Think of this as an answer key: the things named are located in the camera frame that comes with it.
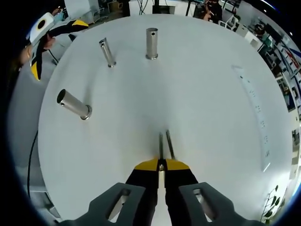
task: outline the background wall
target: background wall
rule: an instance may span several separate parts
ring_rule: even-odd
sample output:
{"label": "background wall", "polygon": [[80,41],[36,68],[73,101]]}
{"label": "background wall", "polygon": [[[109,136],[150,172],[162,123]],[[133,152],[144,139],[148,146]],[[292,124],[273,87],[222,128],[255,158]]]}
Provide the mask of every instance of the background wall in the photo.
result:
{"label": "background wall", "polygon": [[90,11],[90,2],[92,0],[65,0],[68,15],[71,18],[78,18]]}

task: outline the robotic arm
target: robotic arm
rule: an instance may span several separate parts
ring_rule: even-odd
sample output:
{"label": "robotic arm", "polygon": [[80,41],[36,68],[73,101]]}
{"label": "robotic arm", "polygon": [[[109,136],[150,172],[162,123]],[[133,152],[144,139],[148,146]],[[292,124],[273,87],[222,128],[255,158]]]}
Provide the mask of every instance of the robotic arm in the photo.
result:
{"label": "robotic arm", "polygon": [[73,20],[56,28],[53,28],[54,25],[54,17],[50,13],[46,13],[34,24],[30,31],[32,54],[29,63],[32,73],[38,81],[41,79],[42,52],[47,42],[47,36],[55,37],[60,34],[79,32],[88,28],[88,25],[81,20]]}

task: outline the person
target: person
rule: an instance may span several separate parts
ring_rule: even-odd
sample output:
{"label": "person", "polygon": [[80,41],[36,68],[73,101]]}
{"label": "person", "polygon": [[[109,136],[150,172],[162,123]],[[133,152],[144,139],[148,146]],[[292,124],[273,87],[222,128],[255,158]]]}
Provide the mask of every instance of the person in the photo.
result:
{"label": "person", "polygon": [[206,13],[203,17],[203,20],[211,20],[215,24],[222,20],[222,7],[218,3],[218,0],[206,0],[205,8]]}

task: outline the desk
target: desk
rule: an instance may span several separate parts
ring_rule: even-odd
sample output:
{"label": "desk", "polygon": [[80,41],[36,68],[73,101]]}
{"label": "desk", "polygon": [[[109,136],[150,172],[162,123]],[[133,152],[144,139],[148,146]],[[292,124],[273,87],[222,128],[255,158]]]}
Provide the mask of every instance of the desk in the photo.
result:
{"label": "desk", "polygon": [[[145,58],[149,27],[158,28],[153,61]],[[114,68],[98,44],[105,37]],[[244,69],[261,97],[273,150],[264,173],[255,113],[232,65]],[[91,105],[91,118],[83,121],[58,105],[61,89]],[[129,16],[79,35],[44,95],[39,158],[62,218],[78,218],[91,200],[157,155],[158,134],[167,128],[176,157],[245,218],[260,218],[267,193],[288,181],[290,118],[273,74],[252,46],[228,29],[187,16]],[[279,185],[279,194],[284,191]],[[169,225],[167,218],[154,221]]]}

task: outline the hollow metal tube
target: hollow metal tube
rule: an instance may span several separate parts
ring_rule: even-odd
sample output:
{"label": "hollow metal tube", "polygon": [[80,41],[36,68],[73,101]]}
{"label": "hollow metal tube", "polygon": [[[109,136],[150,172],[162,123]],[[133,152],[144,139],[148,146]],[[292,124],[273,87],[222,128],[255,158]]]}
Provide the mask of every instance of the hollow metal tube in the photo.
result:
{"label": "hollow metal tube", "polygon": [[112,53],[110,51],[110,48],[109,48],[109,45],[107,42],[107,38],[100,40],[99,45],[102,48],[104,57],[106,58],[106,60],[108,62],[108,67],[114,67],[116,64],[116,61],[114,60]]}
{"label": "hollow metal tube", "polygon": [[157,52],[158,45],[158,29],[148,28],[146,29],[146,58],[154,60],[158,57]]}
{"label": "hollow metal tube", "polygon": [[84,103],[80,102],[77,98],[75,98],[65,89],[62,89],[60,91],[60,93],[57,95],[56,101],[64,108],[79,115],[82,120],[86,120],[91,116],[91,106],[85,105]]}

